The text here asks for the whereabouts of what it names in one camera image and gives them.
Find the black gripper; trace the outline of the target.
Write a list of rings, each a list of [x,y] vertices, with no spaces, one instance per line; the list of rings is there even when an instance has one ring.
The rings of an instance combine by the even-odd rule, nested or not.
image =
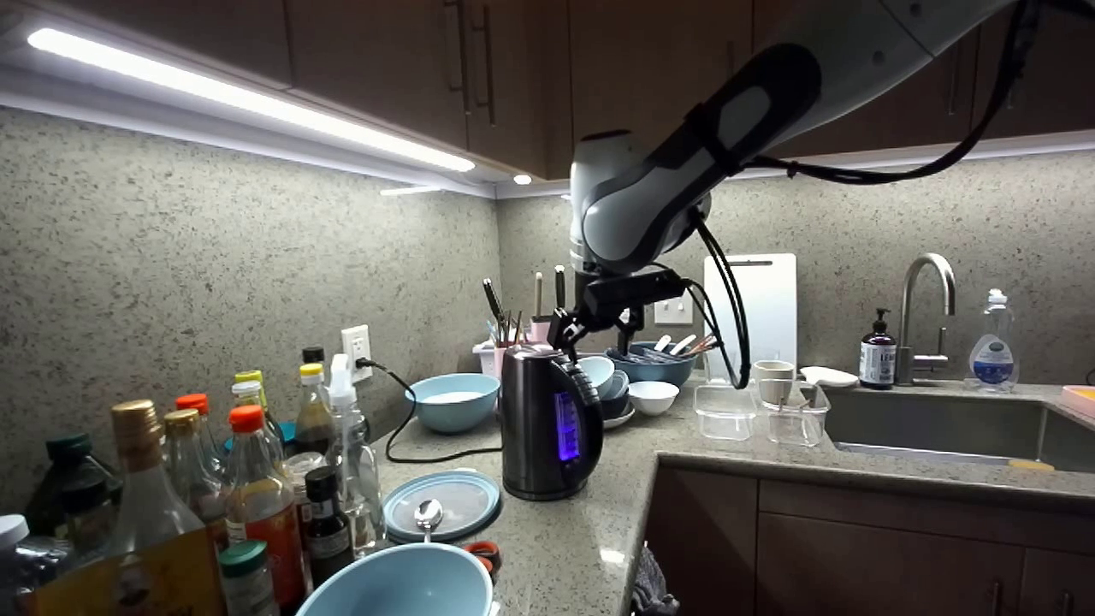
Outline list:
[[[684,277],[653,267],[627,277],[594,277],[575,275],[575,306],[561,308],[547,330],[547,341],[561,351],[575,351],[575,347],[590,331],[602,331],[618,326],[618,348],[643,330],[643,308],[664,298],[676,298],[684,291]]]

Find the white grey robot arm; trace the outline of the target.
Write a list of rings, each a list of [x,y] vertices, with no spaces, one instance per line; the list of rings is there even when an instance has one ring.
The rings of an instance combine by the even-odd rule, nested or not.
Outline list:
[[[590,331],[608,330],[623,308],[680,291],[676,275],[653,259],[680,245],[702,221],[702,199],[744,169],[775,169],[775,143],[828,126],[942,58],[999,12],[1008,32],[999,49],[985,115],[911,179],[958,166],[985,132],[1023,74],[1040,12],[1090,16],[1090,0],[813,0],[772,33],[738,71],[651,151],[636,155],[627,130],[592,132],[572,155],[572,259],[575,306],[558,313],[551,347],[575,351]],[[902,182],[902,172],[847,172],[781,166],[840,184]]]

